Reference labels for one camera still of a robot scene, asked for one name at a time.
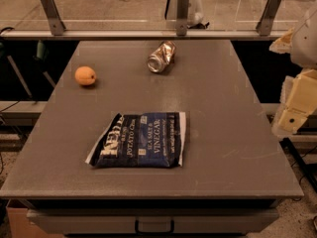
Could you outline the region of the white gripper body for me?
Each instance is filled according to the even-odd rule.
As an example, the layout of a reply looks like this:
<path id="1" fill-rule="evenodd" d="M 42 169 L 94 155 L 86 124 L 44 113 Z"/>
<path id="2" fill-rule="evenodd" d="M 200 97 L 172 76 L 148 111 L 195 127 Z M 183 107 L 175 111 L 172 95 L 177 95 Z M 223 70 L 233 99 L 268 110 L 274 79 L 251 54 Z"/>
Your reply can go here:
<path id="1" fill-rule="evenodd" d="M 294 28 L 290 58 L 301 67 L 317 68 L 317 2 L 304 13 Z"/>

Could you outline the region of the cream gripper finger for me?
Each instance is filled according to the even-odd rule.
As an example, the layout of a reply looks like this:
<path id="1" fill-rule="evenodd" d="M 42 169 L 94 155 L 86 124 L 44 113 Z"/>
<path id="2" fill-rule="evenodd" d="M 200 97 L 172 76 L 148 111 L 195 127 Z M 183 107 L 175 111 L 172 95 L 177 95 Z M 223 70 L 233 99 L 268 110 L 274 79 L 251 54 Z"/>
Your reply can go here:
<path id="1" fill-rule="evenodd" d="M 271 130 L 274 134 L 295 134 L 317 110 L 317 70 L 304 68 L 295 77 L 287 76 L 279 101 Z"/>
<path id="2" fill-rule="evenodd" d="M 269 50 L 276 54 L 289 54 L 291 50 L 291 41 L 294 29 L 290 28 L 280 38 L 276 39 L 270 46 Z"/>

